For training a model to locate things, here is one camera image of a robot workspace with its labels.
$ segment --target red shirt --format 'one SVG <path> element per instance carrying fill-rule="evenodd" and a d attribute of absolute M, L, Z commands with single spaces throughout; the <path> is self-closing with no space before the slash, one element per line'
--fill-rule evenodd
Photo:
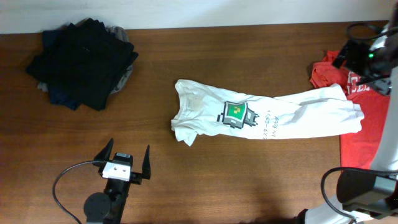
<path fill-rule="evenodd" d="M 341 165 L 369 169 L 380 144 L 390 98 L 367 85 L 356 86 L 361 77 L 345 68 L 337 69 L 332 62 L 339 51 L 328 51 L 326 57 L 314 63 L 310 82 L 315 88 L 339 84 L 348 100 L 361 105 L 365 118 L 362 130 L 340 136 Z"/>

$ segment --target white wall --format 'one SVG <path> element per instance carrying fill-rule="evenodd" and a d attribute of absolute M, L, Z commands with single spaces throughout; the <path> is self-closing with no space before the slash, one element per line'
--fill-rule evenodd
<path fill-rule="evenodd" d="M 394 0 L 0 0 L 0 33 L 92 17 L 125 29 L 389 19 Z"/>

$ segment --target white t-shirt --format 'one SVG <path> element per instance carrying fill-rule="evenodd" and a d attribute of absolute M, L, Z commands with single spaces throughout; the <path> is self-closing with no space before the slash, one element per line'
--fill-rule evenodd
<path fill-rule="evenodd" d="M 357 133 L 364 115 L 339 85 L 270 98 L 215 88 L 190 80 L 175 84 L 180 111 L 172 120 L 178 141 L 197 134 L 248 139 L 292 139 Z"/>

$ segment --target clothing item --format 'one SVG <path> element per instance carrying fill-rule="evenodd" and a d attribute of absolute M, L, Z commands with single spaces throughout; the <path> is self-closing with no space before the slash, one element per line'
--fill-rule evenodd
<path fill-rule="evenodd" d="M 88 19 L 70 24 L 55 42 L 35 57 L 27 73 L 52 85 L 69 97 L 96 110 L 137 58 L 134 46 L 114 38 L 103 23 Z"/>
<path fill-rule="evenodd" d="M 59 33 L 61 33 L 61 30 L 43 31 L 42 33 L 43 48 L 46 49 L 47 47 L 50 47 L 57 39 Z M 51 104 L 64 105 L 70 108 L 71 110 L 76 110 L 81 105 L 80 101 L 73 99 L 63 90 L 53 85 L 47 85 L 44 82 L 39 82 L 37 88 L 41 89 L 42 91 L 47 91 L 49 93 Z"/>
<path fill-rule="evenodd" d="M 180 111 L 172 120 L 178 141 L 192 145 L 197 134 L 248 139 L 334 136 L 361 130 L 359 105 L 339 85 L 270 98 L 236 93 L 190 80 L 175 84 Z"/>
<path fill-rule="evenodd" d="M 129 36 L 127 35 L 127 32 L 122 27 L 110 27 L 110 28 L 107 28 L 107 30 L 113 36 L 115 36 L 117 39 L 127 42 L 127 43 L 130 43 Z M 129 79 L 131 73 L 132 73 L 132 64 L 130 66 L 128 66 L 128 68 L 126 69 L 126 72 L 121 77 L 119 83 L 114 87 L 111 94 L 119 92 L 124 87 L 127 80 Z"/>
<path fill-rule="evenodd" d="M 108 32 L 110 32 L 115 38 L 122 40 L 124 42 L 129 42 L 129 36 L 127 35 L 127 32 L 121 28 L 121 27 L 110 27 L 106 28 Z M 42 42 L 43 42 L 43 48 L 47 48 L 51 46 L 55 39 L 57 38 L 58 34 L 61 33 L 61 30 L 45 30 L 42 33 Z M 132 73 L 132 64 L 128 66 L 126 69 L 126 72 L 123 74 L 121 77 L 119 83 L 114 87 L 114 89 L 111 91 L 111 94 L 117 93 L 120 91 L 123 86 L 126 84 L 127 80 L 130 77 L 130 74 Z M 37 85 L 37 88 L 44 91 L 48 92 L 49 89 L 49 96 L 50 96 L 50 102 L 52 104 L 56 105 L 64 105 L 69 107 L 71 110 L 76 110 L 81 102 L 77 101 L 71 97 L 69 97 L 68 94 L 66 94 L 64 91 L 58 89 L 57 87 L 48 87 L 46 83 L 44 82 L 39 82 Z"/>
<path fill-rule="evenodd" d="M 337 83 L 347 99 L 361 105 L 365 115 L 362 131 L 340 136 L 341 165 L 369 169 L 381 140 L 389 97 L 378 94 L 366 85 L 356 86 L 361 79 L 359 75 L 331 65 L 337 55 L 338 51 L 329 51 L 321 62 L 314 63 L 310 81 L 315 88 Z"/>

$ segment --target wooden table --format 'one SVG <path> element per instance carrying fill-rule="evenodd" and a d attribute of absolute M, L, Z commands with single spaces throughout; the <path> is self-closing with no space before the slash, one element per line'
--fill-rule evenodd
<path fill-rule="evenodd" d="M 132 185 L 124 223 L 264 222 L 319 206 L 321 176 L 340 164 L 338 136 L 199 136 L 188 147 L 170 129 L 178 111 L 174 85 L 184 78 L 263 96 L 309 90 L 312 62 L 343 46 L 347 25 L 129 30 L 140 56 L 100 112 L 51 105 L 36 89 L 24 69 L 42 49 L 40 34 L 0 35 L 1 223 L 72 223 L 52 199 L 54 178 L 91 160 L 110 138 L 113 152 L 134 155 L 138 172 L 146 146 L 152 149 L 152 179 Z M 61 179 L 58 197 L 85 221 L 85 199 L 105 183 L 95 167 L 81 167 Z"/>

